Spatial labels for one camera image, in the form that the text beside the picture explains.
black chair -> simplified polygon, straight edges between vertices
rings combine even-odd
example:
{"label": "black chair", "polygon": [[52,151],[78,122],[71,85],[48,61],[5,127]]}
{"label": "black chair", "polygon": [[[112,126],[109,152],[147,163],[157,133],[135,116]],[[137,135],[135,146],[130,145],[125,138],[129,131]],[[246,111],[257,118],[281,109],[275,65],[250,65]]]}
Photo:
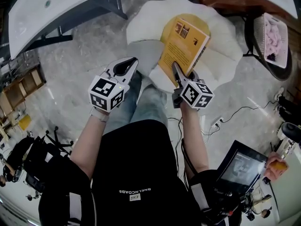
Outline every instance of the black chair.
{"label": "black chair", "polygon": [[46,131],[46,136],[47,138],[55,145],[57,146],[61,152],[65,152],[67,153],[68,155],[71,155],[71,152],[72,151],[67,151],[64,149],[64,147],[71,147],[73,145],[73,141],[70,142],[70,144],[61,144],[59,141],[58,141],[58,138],[57,138],[57,134],[56,134],[56,131],[58,130],[58,127],[56,126],[55,127],[55,130],[54,130],[54,133],[55,133],[55,139],[52,139],[48,134],[49,134],[49,130]]}
{"label": "black chair", "polygon": [[61,151],[55,145],[44,142],[44,138],[37,137],[24,162],[27,172],[26,183],[42,193],[45,189],[48,174],[48,162],[52,156],[59,156]]}

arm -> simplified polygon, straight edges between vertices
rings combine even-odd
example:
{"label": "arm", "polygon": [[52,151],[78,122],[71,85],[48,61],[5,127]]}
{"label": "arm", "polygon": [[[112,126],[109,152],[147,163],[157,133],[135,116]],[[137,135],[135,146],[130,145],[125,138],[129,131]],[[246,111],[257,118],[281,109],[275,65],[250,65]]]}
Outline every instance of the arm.
{"label": "arm", "polygon": [[[199,173],[209,169],[208,155],[206,146],[201,134],[201,126],[199,124],[198,112],[192,109],[186,102],[181,105],[184,131],[184,147],[186,153],[195,168]],[[185,171],[187,178],[191,179],[194,175],[185,163]]]}
{"label": "arm", "polygon": [[70,156],[70,160],[78,165],[90,180],[96,165],[105,125],[105,122],[91,115]]}
{"label": "arm", "polygon": [[9,172],[10,175],[14,176],[15,173],[16,173],[16,171],[11,167],[11,165],[8,164],[8,162],[7,162],[5,159],[3,159],[3,162],[4,162],[5,166],[8,167],[8,169],[9,169],[9,171],[10,171],[10,172]]}

white cube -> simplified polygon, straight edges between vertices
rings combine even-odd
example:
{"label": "white cube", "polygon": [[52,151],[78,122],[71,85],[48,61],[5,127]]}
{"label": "white cube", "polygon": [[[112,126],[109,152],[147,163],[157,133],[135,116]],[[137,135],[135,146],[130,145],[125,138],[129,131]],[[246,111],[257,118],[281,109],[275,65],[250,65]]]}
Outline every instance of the white cube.
{"label": "white cube", "polygon": [[93,106],[110,112],[124,100],[125,86],[101,76],[95,76],[88,92]]}
{"label": "white cube", "polygon": [[181,97],[192,108],[206,108],[214,97],[214,93],[206,84],[188,81],[181,93]]}

yellow book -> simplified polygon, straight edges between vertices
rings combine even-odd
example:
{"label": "yellow book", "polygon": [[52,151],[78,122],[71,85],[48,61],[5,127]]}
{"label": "yellow book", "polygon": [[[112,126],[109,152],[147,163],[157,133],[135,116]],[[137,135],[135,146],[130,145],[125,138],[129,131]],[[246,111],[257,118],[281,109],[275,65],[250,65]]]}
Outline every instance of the yellow book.
{"label": "yellow book", "polygon": [[176,17],[158,62],[176,87],[178,84],[174,79],[172,63],[176,61],[183,73],[188,76],[204,52],[209,38],[200,29]]}

orange object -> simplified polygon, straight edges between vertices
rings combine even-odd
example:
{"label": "orange object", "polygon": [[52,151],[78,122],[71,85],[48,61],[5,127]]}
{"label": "orange object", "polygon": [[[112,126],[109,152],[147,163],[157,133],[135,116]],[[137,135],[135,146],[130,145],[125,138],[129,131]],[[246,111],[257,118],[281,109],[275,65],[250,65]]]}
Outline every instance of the orange object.
{"label": "orange object", "polygon": [[273,161],[270,164],[271,167],[278,169],[278,170],[285,170],[287,169],[287,165],[284,162]]}

